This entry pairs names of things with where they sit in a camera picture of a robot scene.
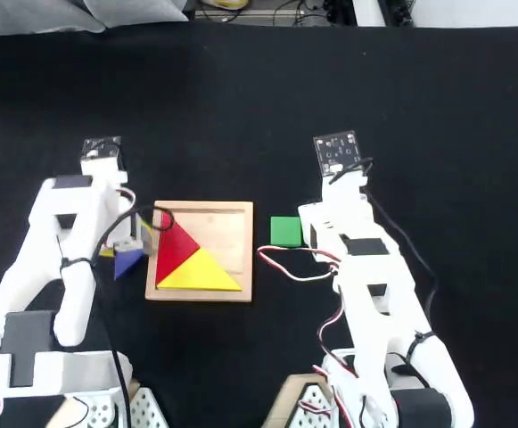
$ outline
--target circuit board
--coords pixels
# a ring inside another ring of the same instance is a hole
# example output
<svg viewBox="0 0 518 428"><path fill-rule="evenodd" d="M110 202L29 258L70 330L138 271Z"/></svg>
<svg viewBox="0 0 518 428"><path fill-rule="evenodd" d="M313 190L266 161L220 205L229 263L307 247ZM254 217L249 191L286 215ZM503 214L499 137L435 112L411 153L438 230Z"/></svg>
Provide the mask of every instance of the circuit board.
<svg viewBox="0 0 518 428"><path fill-rule="evenodd" d="M316 147L322 177L333 176L361 159L354 131L315 136L314 146Z"/></svg>

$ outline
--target blue triangle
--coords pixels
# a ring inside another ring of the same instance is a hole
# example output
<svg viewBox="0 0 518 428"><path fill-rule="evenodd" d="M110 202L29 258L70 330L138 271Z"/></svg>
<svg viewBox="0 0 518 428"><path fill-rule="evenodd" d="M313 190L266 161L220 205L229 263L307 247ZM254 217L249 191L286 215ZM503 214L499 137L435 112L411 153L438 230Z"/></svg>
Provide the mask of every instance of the blue triangle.
<svg viewBox="0 0 518 428"><path fill-rule="evenodd" d="M144 250L117 252L114 258L114 279L125 274L144 255Z"/></svg>

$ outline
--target red wire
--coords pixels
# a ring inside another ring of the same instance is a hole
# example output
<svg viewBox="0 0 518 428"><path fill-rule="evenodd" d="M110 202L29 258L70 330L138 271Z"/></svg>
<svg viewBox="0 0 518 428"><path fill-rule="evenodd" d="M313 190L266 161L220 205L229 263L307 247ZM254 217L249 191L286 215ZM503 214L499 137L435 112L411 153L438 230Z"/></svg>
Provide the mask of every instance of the red wire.
<svg viewBox="0 0 518 428"><path fill-rule="evenodd" d="M338 321L341 316L343 315L344 313L344 303L343 303L343 298L341 296L341 292L339 292L339 295L340 295L340 307L338 307L338 310L336 310L336 312L334 312L334 314L329 317L328 319L326 319L324 321L324 323L322 323L319 327L318 327L318 330L317 330L317 336L318 336L318 341L320 343L320 347L322 348L322 350L327 354L329 355L330 357L332 357L333 359L336 360L336 362L338 364L340 364L340 366L344 367L346 370L348 370L350 373L352 373L354 376L356 377L359 377L358 376L358 373L356 372L356 369L353 368L353 367L350 367L348 366L346 363L344 363L341 359L339 359L333 352L331 352L328 348L326 348L326 346L324 345L324 339L322 338L322 333L324 332L324 329L329 326L329 325L332 325L334 324L336 321Z"/></svg>

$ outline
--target red triangle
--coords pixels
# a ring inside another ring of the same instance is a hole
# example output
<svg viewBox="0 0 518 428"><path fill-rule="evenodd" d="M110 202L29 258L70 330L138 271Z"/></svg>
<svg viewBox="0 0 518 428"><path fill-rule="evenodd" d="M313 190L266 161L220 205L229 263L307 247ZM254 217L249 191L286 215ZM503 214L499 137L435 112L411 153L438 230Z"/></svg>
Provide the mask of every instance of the red triangle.
<svg viewBox="0 0 518 428"><path fill-rule="evenodd" d="M166 225L168 223L168 215L162 213L161 224ZM160 248L158 249L155 283L159 284L199 248L199 244L177 222L166 232L160 232Z"/></svg>

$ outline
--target black cable clip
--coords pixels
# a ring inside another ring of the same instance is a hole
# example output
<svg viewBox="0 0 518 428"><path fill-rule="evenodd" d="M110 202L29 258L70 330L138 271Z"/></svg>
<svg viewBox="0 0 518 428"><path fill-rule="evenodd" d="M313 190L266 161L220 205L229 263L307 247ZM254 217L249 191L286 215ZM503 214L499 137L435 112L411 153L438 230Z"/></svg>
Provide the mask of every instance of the black cable clip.
<svg viewBox="0 0 518 428"><path fill-rule="evenodd" d="M407 351L407 361L411 361L411 357L413 357L413 353L415 352L415 348L417 347L417 345L420 345L421 343L425 342L427 339L433 337L434 335L435 333L433 331L430 331L428 333L415 332L415 339L413 340L413 342L409 346L409 350Z"/></svg>

